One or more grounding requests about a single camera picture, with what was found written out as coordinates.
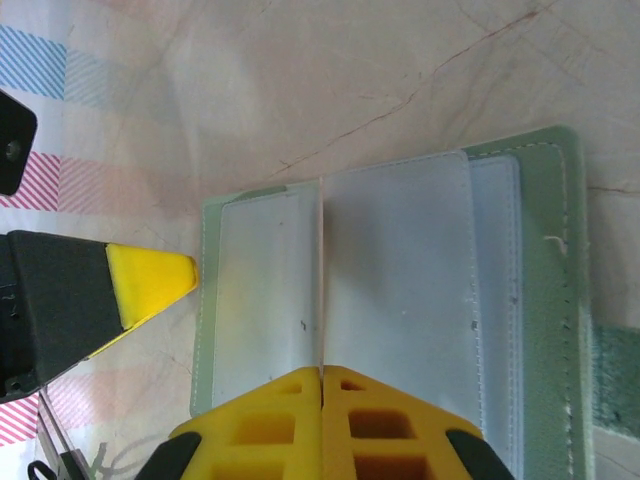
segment striped tape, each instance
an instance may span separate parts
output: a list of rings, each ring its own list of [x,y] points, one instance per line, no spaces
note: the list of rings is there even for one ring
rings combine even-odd
[[[149,365],[81,375],[69,372],[51,382],[47,394],[60,425],[70,430],[148,409],[155,394],[148,388],[149,378],[168,381],[171,375],[175,375],[171,367],[157,371]]]
[[[60,158],[31,152],[20,188],[11,197],[0,196],[0,206],[55,212],[58,210]]]
[[[109,66],[93,55],[69,50],[64,99],[88,107],[104,108],[107,103]]]
[[[0,447],[36,437],[38,394],[0,405]]]
[[[0,25],[0,84],[62,100],[64,45]]]
[[[191,177],[79,158],[61,160],[59,212],[145,215],[161,207],[168,217],[197,215],[201,198],[198,181]]]

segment yellow plastic tip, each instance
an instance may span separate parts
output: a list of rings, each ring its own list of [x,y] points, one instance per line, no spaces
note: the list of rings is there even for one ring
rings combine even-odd
[[[115,243],[107,244],[107,260],[120,322],[138,327],[198,285],[193,258]]]

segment green card holder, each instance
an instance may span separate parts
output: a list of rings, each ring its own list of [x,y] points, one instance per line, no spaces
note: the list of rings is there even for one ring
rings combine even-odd
[[[510,156],[519,167],[524,478],[591,479],[592,333],[585,176],[578,139],[565,127],[551,127],[464,151],[472,163]],[[196,329],[192,415],[215,406],[216,282],[224,207],[296,188],[219,197],[203,206],[202,305]],[[322,181],[316,188],[322,195]]]

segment square hole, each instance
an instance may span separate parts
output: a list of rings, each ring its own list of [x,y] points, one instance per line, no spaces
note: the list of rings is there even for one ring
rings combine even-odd
[[[277,445],[293,443],[296,419],[288,413],[255,413],[240,421],[235,445]]]
[[[364,388],[362,388],[359,385],[356,385],[353,382],[350,382],[349,380],[343,380],[342,382],[340,382],[340,388],[342,390],[351,390],[351,391],[360,391],[360,390],[364,390]]]
[[[409,419],[394,410],[354,410],[349,427],[353,438],[415,438]]]
[[[276,463],[220,465],[214,469],[213,478],[215,480],[282,480],[284,465]]]
[[[435,480],[422,457],[356,456],[358,480]]]
[[[302,393],[302,385],[298,385],[297,383],[294,383],[293,385],[287,385],[282,390],[280,390],[280,393],[283,393],[285,395],[295,395],[296,393]]]

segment blue striped tape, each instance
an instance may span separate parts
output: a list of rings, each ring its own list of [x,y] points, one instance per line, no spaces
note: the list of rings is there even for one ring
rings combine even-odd
[[[64,45],[0,25],[0,84],[62,100]]]
[[[104,108],[108,100],[109,65],[93,55],[69,50],[64,99],[88,107]]]

